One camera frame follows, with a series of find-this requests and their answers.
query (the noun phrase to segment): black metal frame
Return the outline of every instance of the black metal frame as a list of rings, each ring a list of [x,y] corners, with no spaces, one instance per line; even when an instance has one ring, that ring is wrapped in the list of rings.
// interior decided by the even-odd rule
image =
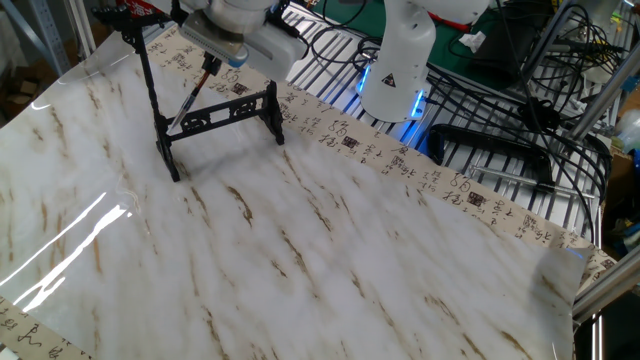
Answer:
[[[169,169],[171,179],[173,179],[174,182],[180,181],[180,173],[173,163],[173,154],[171,153],[171,144],[174,141],[258,116],[275,136],[276,143],[278,145],[284,144],[282,114],[280,113],[280,106],[277,100],[277,85],[274,81],[271,81],[269,85],[267,85],[265,91],[257,94],[187,113],[180,122],[182,132],[176,135],[168,135],[167,130],[174,118],[167,119],[160,114],[158,97],[153,84],[153,74],[151,73],[151,67],[149,65],[149,56],[147,55],[142,29],[150,25],[160,25],[162,27],[165,23],[171,21],[171,18],[163,13],[131,18],[131,12],[125,7],[94,8],[92,12],[100,22],[113,26],[114,30],[122,33],[122,39],[135,49],[136,54],[140,55],[142,72],[147,89],[149,90],[149,101],[151,102],[151,108],[153,110],[154,126],[158,138],[156,147],[160,155],[162,155],[162,160],[167,166],[167,169]],[[262,100],[262,106],[260,108],[257,106],[258,100]],[[211,114],[223,110],[229,111],[229,117],[225,120],[212,122]]]

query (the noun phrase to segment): white marble surface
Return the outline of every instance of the white marble surface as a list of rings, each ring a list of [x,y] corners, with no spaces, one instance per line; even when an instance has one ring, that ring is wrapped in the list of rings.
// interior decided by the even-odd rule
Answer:
[[[578,254],[259,120],[177,142],[174,184],[128,52],[0,131],[0,295],[98,359],[570,358]]]

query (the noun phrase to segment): metal rack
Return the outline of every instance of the metal rack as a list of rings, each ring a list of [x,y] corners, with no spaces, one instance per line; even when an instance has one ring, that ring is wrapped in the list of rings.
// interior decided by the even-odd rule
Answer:
[[[310,12],[293,6],[285,13],[285,21],[296,26],[307,39],[311,39],[318,31],[327,26]],[[318,40],[316,50],[325,58],[341,61],[348,60],[355,54],[359,39],[357,35],[346,31],[328,32]],[[503,99],[504,94],[460,78],[456,74],[451,73],[450,75],[455,77],[458,82],[464,83],[469,89],[482,93],[483,95],[480,96],[486,100],[504,109],[516,111],[516,106],[513,103]],[[434,124],[452,124],[472,130],[484,131],[496,136],[512,138],[499,129],[473,121],[473,117],[480,116],[520,129],[520,131],[526,130],[520,122],[481,105],[460,90],[446,86],[443,87],[446,89],[447,96],[453,99],[455,103],[440,93],[432,92],[430,95],[432,103],[425,109],[422,119],[397,124],[385,123],[372,118],[362,109],[358,95],[355,92],[355,86],[360,79],[360,72],[350,64],[331,63],[308,56],[294,65],[287,80],[358,120],[371,125],[378,131],[384,132],[419,151],[425,150],[427,130]],[[532,134],[525,135],[523,133],[523,136],[531,140],[540,141]],[[597,154],[590,155],[594,161],[598,161]],[[584,161],[579,161],[577,156],[573,160],[578,161],[580,166],[588,168],[588,164]],[[580,201],[576,196],[561,193],[542,193],[515,180],[501,179],[471,170],[473,165],[516,176],[530,176],[521,160],[499,155],[492,151],[449,144],[446,146],[443,165],[466,174],[484,186],[493,189],[496,193],[511,199],[547,220],[574,231],[585,238],[590,236],[590,231],[585,223],[585,212],[580,207]],[[557,164],[553,164],[552,170],[554,180],[558,185],[571,187],[569,180],[562,175]],[[569,170],[573,176],[575,170],[571,170],[570,167]],[[584,193],[600,195],[597,193],[593,182],[586,178],[584,174],[579,173],[576,178],[580,189]],[[598,204],[592,201],[592,206],[590,207],[592,218],[596,218],[597,211]]]
[[[623,1],[620,2],[618,9],[616,10],[621,16],[622,21],[620,31],[613,33],[612,38],[607,40],[611,45],[620,46],[624,49],[631,49],[631,41],[633,38],[633,32],[636,30],[637,15],[631,11],[631,7],[626,5]],[[623,59],[628,56],[628,52],[621,55]],[[562,53],[549,53],[549,55],[558,56],[564,58]],[[541,99],[549,99],[556,104],[556,110],[559,110],[561,104],[565,102],[567,95],[566,88],[568,86],[562,86],[562,81],[569,84],[574,81],[576,74],[572,74],[572,71],[567,67],[558,66],[557,63],[550,60],[542,60],[533,71],[533,78],[549,78],[549,77],[562,77],[557,79],[540,80],[539,82],[532,82],[532,93]],[[570,100],[567,102],[567,106],[563,109],[562,114],[566,117],[574,117],[582,114],[583,110],[579,109],[573,101],[579,101],[582,98],[595,96],[599,94],[604,87],[604,84],[595,84],[591,81],[584,81],[576,89],[582,89],[582,91],[576,91],[569,96]],[[615,126],[616,115],[620,106],[620,98],[616,98],[613,105],[605,112],[605,116],[594,127],[594,131],[611,135],[613,126]]]

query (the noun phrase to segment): blue led light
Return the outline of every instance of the blue led light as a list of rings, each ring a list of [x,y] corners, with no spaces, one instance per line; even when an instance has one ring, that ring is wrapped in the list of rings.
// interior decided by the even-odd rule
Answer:
[[[424,94],[424,90],[420,90],[418,97],[416,98],[416,102],[413,104],[413,110],[411,110],[411,117],[418,117],[418,107],[420,106],[420,101],[422,100],[422,94]]]
[[[360,81],[360,83],[358,84],[358,91],[362,92],[362,88],[364,87],[364,82],[367,81],[367,75],[369,75],[369,69],[371,68],[371,65],[367,66],[367,68],[364,70],[364,76],[362,77],[362,81]]]

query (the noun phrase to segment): metal pole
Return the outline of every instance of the metal pole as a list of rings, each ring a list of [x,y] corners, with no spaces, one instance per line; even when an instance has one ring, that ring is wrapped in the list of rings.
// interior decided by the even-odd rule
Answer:
[[[583,323],[640,282],[640,246],[576,297],[573,319]]]
[[[56,62],[51,55],[51,52],[49,51],[49,49],[47,49],[42,40],[40,40],[36,32],[33,31],[29,23],[27,23],[18,9],[16,9],[15,5],[13,5],[10,0],[0,0],[0,4],[5,8],[5,10],[7,10],[9,17],[16,22],[20,30],[22,30],[22,32],[29,38],[29,40],[31,40],[31,43],[36,47],[36,49],[38,49],[40,54],[42,54],[49,65],[51,65],[51,68],[56,69]]]
[[[69,58],[67,52],[64,49],[64,44],[58,33],[53,17],[51,16],[51,10],[46,0],[29,0],[33,13],[36,16],[36,21],[40,25],[44,42],[47,44],[49,51],[53,57],[53,69],[62,76],[64,73],[71,69],[69,64]]]
[[[600,120],[600,117],[611,106],[620,92],[620,86],[627,78],[635,74],[640,68],[640,42],[633,47],[631,53],[622,62],[618,71],[613,74],[609,82],[604,86],[602,91],[587,107],[584,114],[576,125],[569,131],[567,137],[570,140],[580,142],[591,131],[593,126]]]
[[[576,1],[577,0],[563,1],[558,8],[558,11],[556,12],[556,15],[553,17],[553,19],[551,19],[549,25],[547,25],[547,29],[545,30],[544,34],[542,34],[542,37],[538,41],[536,47],[533,49],[533,52],[527,59],[527,62],[524,64],[524,67],[522,69],[522,74],[524,75],[524,79],[526,81],[529,81],[529,79],[531,79],[531,77],[533,76],[533,72],[538,68],[538,66],[540,66],[542,59],[544,59],[544,56],[547,54],[547,51],[549,51],[549,48],[553,44],[553,40],[556,38],[556,36],[558,36],[558,33],[567,22],[569,15],[571,15],[571,11],[566,11],[566,9],[569,7],[569,5],[575,4]]]

